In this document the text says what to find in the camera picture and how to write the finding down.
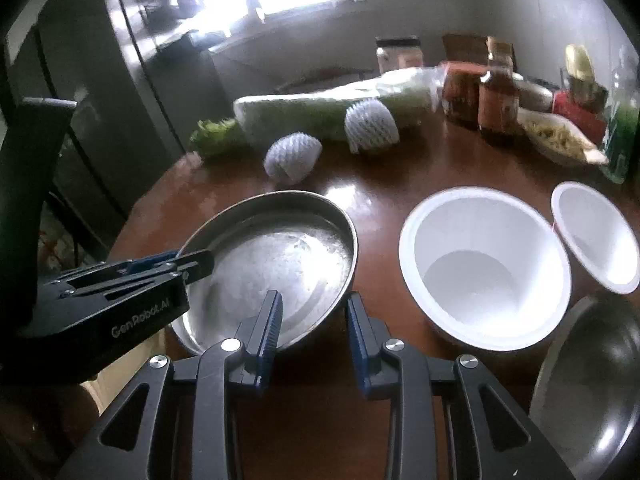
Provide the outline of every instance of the red package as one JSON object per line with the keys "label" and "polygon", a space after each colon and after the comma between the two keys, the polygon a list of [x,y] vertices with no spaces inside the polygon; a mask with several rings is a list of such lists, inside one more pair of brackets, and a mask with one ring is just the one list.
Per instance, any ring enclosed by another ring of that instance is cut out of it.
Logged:
{"label": "red package", "polygon": [[567,92],[556,92],[552,112],[569,119],[580,128],[585,137],[596,146],[600,146],[607,129],[607,123],[599,119],[596,114],[592,114],[572,102]]}

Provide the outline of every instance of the green bottle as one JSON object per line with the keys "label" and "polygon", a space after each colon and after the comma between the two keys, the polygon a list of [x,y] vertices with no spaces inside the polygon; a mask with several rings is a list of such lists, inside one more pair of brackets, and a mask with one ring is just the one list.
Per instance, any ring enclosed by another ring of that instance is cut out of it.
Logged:
{"label": "green bottle", "polygon": [[636,79],[638,64],[626,49],[620,49],[620,65],[613,71],[611,88],[611,113],[602,149],[609,164],[600,169],[609,180],[622,184],[629,170],[629,160],[634,148],[640,92]]}

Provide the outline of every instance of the jar lid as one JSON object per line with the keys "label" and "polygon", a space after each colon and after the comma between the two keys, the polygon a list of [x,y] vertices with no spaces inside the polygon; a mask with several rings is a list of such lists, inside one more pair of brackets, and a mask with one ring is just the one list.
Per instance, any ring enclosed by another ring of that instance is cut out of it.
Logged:
{"label": "jar lid", "polygon": [[420,46],[418,36],[405,36],[404,38],[376,38],[376,46],[385,48],[386,46]]}

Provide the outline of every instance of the blue gripper pad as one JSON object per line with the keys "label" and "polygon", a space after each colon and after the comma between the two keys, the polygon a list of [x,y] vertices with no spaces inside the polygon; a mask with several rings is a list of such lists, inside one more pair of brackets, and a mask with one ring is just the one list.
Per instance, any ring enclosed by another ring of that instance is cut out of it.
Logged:
{"label": "blue gripper pad", "polygon": [[252,343],[254,335],[262,335],[260,343],[255,349],[256,356],[256,381],[255,386],[261,393],[269,384],[273,359],[278,347],[278,337],[282,326],[282,295],[277,290],[270,290],[262,302],[258,320],[255,323],[254,333],[249,341],[247,351],[254,352]]}
{"label": "blue gripper pad", "polygon": [[137,272],[149,270],[156,264],[165,262],[167,260],[173,260],[177,254],[178,251],[167,251],[165,253],[152,254],[151,256],[133,260],[127,268],[126,275],[128,276]]}
{"label": "blue gripper pad", "polygon": [[347,332],[349,334],[349,347],[351,349],[351,359],[356,372],[356,382],[365,397],[369,397],[371,391],[371,378],[369,376],[369,365],[367,349],[365,347],[362,329],[358,322],[358,303],[362,306],[360,295],[355,297],[352,294],[347,300]]}

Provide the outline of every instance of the white bowl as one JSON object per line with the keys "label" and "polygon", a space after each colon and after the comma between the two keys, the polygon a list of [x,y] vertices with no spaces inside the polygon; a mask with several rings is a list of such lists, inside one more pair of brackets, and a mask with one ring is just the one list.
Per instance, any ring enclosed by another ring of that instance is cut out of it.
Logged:
{"label": "white bowl", "polygon": [[640,251],[622,213],[604,195],[563,182],[551,195],[556,227],[571,252],[602,286],[629,294],[640,282]]}
{"label": "white bowl", "polygon": [[441,330],[476,348],[510,351],[545,338],[571,292],[562,242],[535,209],[482,187],[430,196],[404,222],[402,275]]}

